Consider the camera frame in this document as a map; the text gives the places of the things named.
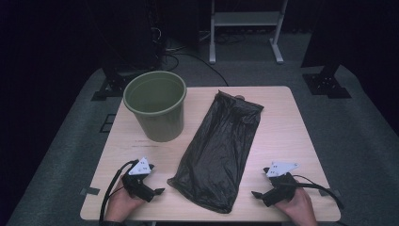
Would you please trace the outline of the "green plastic trash bin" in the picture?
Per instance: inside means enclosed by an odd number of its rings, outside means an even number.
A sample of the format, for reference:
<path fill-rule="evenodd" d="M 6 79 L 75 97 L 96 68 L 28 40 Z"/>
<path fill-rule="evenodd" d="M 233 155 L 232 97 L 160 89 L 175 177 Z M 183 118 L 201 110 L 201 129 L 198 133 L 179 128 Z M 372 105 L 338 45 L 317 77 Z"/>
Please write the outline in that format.
<path fill-rule="evenodd" d="M 184 129 L 187 87 L 171 72 L 143 73 L 124 89 L 123 103 L 136 116 L 147 138 L 168 142 Z"/>

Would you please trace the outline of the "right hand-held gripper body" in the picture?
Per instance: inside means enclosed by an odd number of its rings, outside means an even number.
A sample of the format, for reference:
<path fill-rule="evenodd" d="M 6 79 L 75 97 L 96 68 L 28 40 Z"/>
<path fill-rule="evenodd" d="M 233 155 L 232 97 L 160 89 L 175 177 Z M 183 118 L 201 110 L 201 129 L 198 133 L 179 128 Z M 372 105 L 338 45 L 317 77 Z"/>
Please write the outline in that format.
<path fill-rule="evenodd" d="M 295 179 L 291 171 L 298 168 L 297 163 L 273 161 L 266 174 L 272 189 L 263 194 L 263 202 L 269 207 L 277 202 L 291 199 L 295 194 Z"/>

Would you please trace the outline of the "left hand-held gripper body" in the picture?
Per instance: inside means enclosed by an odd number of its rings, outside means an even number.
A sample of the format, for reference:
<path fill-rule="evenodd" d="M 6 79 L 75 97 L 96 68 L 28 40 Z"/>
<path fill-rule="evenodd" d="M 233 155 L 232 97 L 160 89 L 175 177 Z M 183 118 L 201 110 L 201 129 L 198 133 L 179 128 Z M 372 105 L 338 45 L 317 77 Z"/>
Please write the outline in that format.
<path fill-rule="evenodd" d="M 148 159 L 142 157 L 133 162 L 122 176 L 122 183 L 131 197 L 150 202 L 155 196 L 154 191 L 144 184 L 144 179 L 151 174 Z"/>

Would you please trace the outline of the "white metal desk frame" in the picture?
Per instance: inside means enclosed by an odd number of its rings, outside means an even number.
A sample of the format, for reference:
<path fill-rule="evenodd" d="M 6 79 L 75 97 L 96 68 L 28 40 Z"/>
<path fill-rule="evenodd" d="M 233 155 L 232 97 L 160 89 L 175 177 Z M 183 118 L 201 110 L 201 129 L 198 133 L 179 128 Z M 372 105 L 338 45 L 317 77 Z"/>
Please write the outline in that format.
<path fill-rule="evenodd" d="M 218 27 L 274 26 L 274 37 L 269 39 L 269 43 L 275 56 L 276 62 L 278 64 L 282 64 L 284 62 L 284 59 L 279 50 L 278 41 L 288 1 L 289 0 L 282 0 L 279 11 L 218 12 L 215 10 L 215 0 L 211 0 L 209 62 L 211 64 L 216 63 L 215 30 Z"/>

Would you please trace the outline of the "person's left hand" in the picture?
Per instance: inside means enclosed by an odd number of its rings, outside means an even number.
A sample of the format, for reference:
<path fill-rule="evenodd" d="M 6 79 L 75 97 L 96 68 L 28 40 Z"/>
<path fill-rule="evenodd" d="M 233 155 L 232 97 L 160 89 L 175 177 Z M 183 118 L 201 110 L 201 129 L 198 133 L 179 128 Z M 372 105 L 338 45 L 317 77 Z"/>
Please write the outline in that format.
<path fill-rule="evenodd" d="M 144 203 L 145 201 L 139 198 L 131 198 L 123 185 L 118 184 L 109 198 L 104 214 L 104 221 L 123 223 L 124 220 Z"/>

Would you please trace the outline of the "person's right hand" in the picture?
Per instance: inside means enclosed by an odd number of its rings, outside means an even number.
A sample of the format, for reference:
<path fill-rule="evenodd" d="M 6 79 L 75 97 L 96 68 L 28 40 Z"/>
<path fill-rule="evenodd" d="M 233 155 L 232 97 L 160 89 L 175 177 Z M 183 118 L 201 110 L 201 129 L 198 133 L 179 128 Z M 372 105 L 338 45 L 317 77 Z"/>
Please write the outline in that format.
<path fill-rule="evenodd" d="M 275 206 L 288 216 L 295 226 L 318 226 L 309 194 L 297 188 L 290 201 L 280 201 Z"/>

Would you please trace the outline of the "black plastic trash bag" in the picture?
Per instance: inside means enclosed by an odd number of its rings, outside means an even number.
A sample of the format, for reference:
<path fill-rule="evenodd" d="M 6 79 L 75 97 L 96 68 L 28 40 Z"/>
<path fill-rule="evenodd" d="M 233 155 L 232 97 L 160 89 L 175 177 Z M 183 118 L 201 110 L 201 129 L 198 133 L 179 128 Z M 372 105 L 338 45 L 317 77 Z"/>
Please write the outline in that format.
<path fill-rule="evenodd" d="M 208 210 L 229 214 L 263 107 L 220 91 L 168 184 Z"/>

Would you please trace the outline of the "black metal stand base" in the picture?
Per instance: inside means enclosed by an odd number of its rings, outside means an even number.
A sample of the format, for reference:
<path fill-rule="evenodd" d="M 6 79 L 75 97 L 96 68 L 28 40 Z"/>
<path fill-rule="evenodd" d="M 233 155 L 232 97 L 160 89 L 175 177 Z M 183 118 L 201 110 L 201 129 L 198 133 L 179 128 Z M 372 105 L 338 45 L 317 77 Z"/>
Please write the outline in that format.
<path fill-rule="evenodd" d="M 124 66 L 102 68 L 105 79 L 92 101 L 105 101 L 108 97 L 121 97 L 127 84 L 133 79 L 133 71 Z"/>
<path fill-rule="evenodd" d="M 312 95 L 326 95 L 329 99 L 350 99 L 351 95 L 335 78 L 338 63 L 327 64 L 319 73 L 302 75 Z"/>

